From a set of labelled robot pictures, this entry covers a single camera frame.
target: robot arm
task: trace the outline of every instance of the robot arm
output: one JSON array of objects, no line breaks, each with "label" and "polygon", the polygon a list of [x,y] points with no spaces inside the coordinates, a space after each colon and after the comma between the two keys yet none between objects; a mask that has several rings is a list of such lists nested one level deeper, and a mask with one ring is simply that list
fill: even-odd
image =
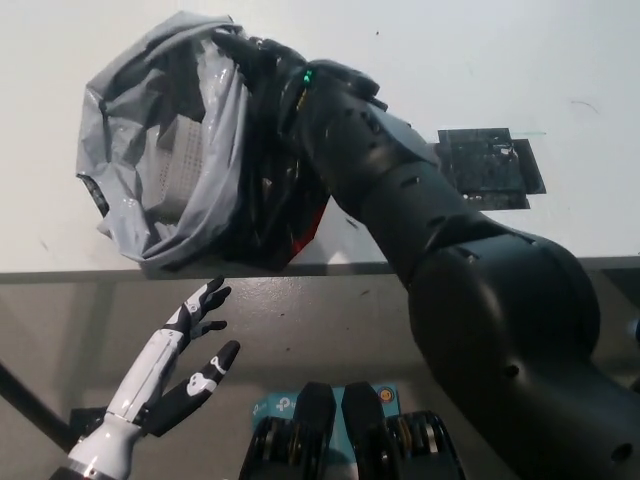
[{"label": "robot arm", "polygon": [[164,396],[178,356],[189,343],[224,321],[202,322],[231,292],[219,277],[195,292],[142,349],[107,407],[102,424],[69,453],[69,465],[54,479],[124,480],[131,472],[133,446],[146,434],[161,436],[198,409],[222,381],[240,344],[230,341],[210,362]]},{"label": "robot arm", "polygon": [[434,377],[503,460],[523,479],[638,478],[640,398],[590,362],[599,310],[577,259],[467,206],[366,75],[272,41],[214,41],[247,77],[254,121],[367,226]]}]

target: white table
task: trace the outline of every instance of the white table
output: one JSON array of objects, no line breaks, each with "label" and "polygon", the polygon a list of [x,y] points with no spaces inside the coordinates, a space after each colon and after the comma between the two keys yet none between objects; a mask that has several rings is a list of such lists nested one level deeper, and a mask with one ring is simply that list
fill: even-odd
[{"label": "white table", "polygon": [[[96,231],[74,178],[80,106],[95,73],[180,9],[228,13],[250,34],[369,73],[427,140],[487,127],[529,138],[548,193],[489,215],[589,268],[640,266],[638,2],[22,0],[0,4],[0,282],[142,278]],[[288,273],[384,269],[331,203]]]}]

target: metal pole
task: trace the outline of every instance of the metal pole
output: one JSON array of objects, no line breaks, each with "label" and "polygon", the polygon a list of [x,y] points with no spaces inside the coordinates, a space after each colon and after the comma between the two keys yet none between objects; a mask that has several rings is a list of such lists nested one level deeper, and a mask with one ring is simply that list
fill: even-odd
[{"label": "metal pole", "polygon": [[71,427],[0,363],[0,396],[66,453],[78,441]]}]

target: black device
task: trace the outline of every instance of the black device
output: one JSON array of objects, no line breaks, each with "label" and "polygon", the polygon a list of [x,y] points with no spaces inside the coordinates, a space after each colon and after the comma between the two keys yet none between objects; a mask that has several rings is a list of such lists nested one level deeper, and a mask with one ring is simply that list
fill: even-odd
[{"label": "black device", "polygon": [[[385,418],[367,382],[347,385],[341,408],[360,480],[465,479],[453,442],[434,413]],[[331,386],[309,382],[298,395],[293,419],[260,421],[240,480],[324,478],[335,413]]]},{"label": "black device", "polygon": [[344,389],[342,414],[358,464],[359,480],[464,480],[444,423],[433,412],[385,418],[367,382]]},{"label": "black device", "polygon": [[253,434],[240,480],[319,480],[333,432],[336,401],[331,386],[309,382],[293,419],[268,416]]},{"label": "black device", "polygon": [[523,479],[639,478],[640,398],[590,361],[599,307],[577,259],[467,205],[366,75],[271,40],[214,41],[246,77],[252,120],[369,229],[434,377],[504,461]]}]

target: gray plastic bag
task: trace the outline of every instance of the gray plastic bag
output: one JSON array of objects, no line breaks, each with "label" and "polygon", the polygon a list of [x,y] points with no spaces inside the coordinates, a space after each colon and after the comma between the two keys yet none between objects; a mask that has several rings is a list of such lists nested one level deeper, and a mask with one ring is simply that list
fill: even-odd
[{"label": "gray plastic bag", "polygon": [[239,203],[248,93],[207,33],[230,17],[178,13],[86,87],[77,174],[99,230],[145,267],[180,265],[229,225]]}]

